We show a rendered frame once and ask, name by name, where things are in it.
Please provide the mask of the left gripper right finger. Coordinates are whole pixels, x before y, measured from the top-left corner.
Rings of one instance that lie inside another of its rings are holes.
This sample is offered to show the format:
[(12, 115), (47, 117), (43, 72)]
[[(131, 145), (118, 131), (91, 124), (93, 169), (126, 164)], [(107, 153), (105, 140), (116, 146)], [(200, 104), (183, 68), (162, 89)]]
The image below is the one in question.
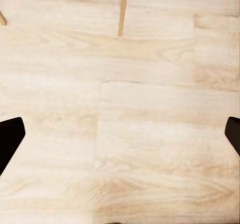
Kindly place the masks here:
[(229, 117), (224, 133), (240, 156), (240, 119)]

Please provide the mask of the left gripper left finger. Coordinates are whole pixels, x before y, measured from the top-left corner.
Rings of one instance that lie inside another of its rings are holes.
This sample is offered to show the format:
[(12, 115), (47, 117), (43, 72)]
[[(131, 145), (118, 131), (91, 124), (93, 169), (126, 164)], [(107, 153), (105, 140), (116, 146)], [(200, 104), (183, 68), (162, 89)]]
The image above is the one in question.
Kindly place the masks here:
[(0, 123), (0, 176), (25, 137), (21, 117)]

